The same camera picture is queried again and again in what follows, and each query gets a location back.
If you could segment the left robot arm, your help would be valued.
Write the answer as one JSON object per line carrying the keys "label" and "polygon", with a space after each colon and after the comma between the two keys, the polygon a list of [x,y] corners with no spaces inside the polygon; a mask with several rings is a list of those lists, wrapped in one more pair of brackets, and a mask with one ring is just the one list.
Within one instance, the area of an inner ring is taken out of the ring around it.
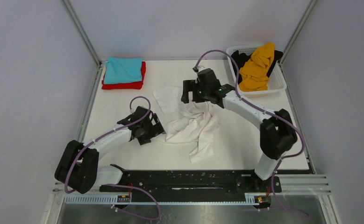
{"label": "left robot arm", "polygon": [[138,106],[111,130],[91,141],[68,142],[54,177],[65,185],[68,193],[76,191],[84,194],[93,186],[108,183],[116,191],[122,192],[128,187],[128,178],[122,175],[119,168],[99,167],[99,160],[128,142],[136,140],[139,145],[148,144],[152,138],[163,133],[165,131],[157,114]]}

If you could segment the white t shirt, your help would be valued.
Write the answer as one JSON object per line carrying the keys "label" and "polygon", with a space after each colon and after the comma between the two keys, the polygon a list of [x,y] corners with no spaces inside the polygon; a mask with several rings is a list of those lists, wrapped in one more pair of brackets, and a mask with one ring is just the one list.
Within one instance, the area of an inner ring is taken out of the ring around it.
{"label": "white t shirt", "polygon": [[167,86],[152,93],[163,114],[178,112],[181,118],[164,126],[160,141],[167,144],[195,143],[189,153],[191,163],[201,162],[214,154],[214,140],[220,129],[219,115],[208,102],[184,104],[182,88]]}

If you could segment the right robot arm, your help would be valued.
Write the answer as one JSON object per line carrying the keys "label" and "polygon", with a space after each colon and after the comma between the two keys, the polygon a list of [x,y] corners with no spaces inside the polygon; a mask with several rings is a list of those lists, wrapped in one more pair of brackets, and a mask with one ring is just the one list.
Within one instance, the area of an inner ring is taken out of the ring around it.
{"label": "right robot arm", "polygon": [[269,110],[254,104],[239,94],[230,84],[222,85],[212,69],[197,73],[194,80],[183,81],[181,101],[185,104],[210,102],[223,109],[232,111],[249,121],[259,130],[261,158],[255,166],[252,187],[264,192],[270,186],[270,177],[281,160],[297,142],[291,116],[285,109]]}

